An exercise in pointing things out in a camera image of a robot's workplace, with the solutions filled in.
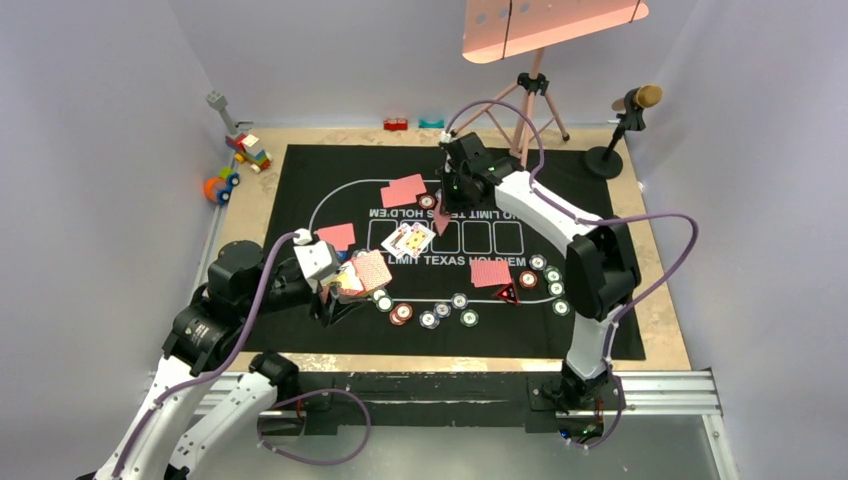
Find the red playing card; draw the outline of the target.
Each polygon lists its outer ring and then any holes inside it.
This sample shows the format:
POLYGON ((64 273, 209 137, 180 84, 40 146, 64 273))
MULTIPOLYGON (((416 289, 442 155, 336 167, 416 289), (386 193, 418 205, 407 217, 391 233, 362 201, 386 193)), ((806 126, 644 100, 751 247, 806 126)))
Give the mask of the red playing card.
POLYGON ((319 239, 332 245, 337 252, 348 251, 356 243, 354 225, 344 223, 319 228, 315 231, 319 239))
POLYGON ((416 204, 417 196, 418 193, 407 188, 386 186, 380 189, 381 203, 385 209, 416 204))
POLYGON ((389 186, 394 194, 403 197, 415 198, 427 192, 427 187, 421 174, 413 174, 392 180, 389 186))
POLYGON ((436 201, 433 209, 433 225, 438 236, 442 236, 451 221, 451 215, 444 210, 444 205, 441 199, 436 201))
POLYGON ((475 288, 508 285, 513 282, 510 264, 506 260, 472 259, 470 277, 475 288))

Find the red playing card box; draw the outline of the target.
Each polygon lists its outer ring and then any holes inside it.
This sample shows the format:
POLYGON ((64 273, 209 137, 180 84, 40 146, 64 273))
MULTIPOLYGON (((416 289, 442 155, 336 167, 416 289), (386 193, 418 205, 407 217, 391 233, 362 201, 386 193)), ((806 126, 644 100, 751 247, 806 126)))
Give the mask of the red playing card box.
POLYGON ((360 258, 352 258, 343 263, 328 284, 336 286, 345 297, 363 297, 383 288, 393 277, 385 257, 377 250, 371 250, 360 258))

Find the red poker chip stack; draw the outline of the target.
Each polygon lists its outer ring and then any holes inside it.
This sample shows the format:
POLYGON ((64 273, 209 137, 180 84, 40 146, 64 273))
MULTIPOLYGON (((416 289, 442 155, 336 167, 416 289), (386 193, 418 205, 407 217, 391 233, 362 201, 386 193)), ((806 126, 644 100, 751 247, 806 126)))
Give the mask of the red poker chip stack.
POLYGON ((389 321, 392 325, 403 326, 413 317, 413 308, 408 303, 397 304, 389 313, 389 321))

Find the red triangular dealer button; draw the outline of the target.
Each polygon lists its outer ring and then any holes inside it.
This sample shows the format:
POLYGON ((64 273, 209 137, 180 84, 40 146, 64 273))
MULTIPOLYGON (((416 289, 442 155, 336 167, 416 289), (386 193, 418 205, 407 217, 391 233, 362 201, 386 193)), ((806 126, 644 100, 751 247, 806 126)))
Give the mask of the red triangular dealer button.
POLYGON ((500 301, 511 305, 519 305, 520 299, 513 283, 502 286, 494 295, 500 301))

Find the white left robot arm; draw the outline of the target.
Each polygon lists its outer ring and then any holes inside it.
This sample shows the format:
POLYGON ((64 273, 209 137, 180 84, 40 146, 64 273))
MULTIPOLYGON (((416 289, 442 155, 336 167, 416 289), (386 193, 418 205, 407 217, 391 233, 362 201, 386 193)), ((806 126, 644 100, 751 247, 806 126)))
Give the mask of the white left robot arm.
POLYGON ((187 307, 173 320, 153 384, 130 427, 90 479, 199 479, 210 461, 261 412, 309 398, 299 368, 279 353, 256 355, 225 398, 195 416, 217 379, 234 363, 258 316, 310 305, 320 320, 351 308, 330 278, 334 247, 307 230, 280 237, 265 253, 252 241, 225 245, 187 307))

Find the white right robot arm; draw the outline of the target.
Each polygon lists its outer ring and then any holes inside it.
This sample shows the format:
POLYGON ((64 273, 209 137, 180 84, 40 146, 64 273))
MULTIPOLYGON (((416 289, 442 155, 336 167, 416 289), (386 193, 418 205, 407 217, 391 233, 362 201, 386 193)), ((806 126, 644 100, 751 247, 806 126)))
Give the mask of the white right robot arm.
POLYGON ((459 213, 492 207, 531 227, 559 249, 564 296, 574 314, 571 345, 562 363, 559 387, 546 398, 563 410, 593 403, 612 376, 611 348, 622 316, 641 282, 628 227, 581 210, 535 178, 507 155, 497 158, 479 136, 439 140, 446 160, 441 178, 441 211, 459 213))

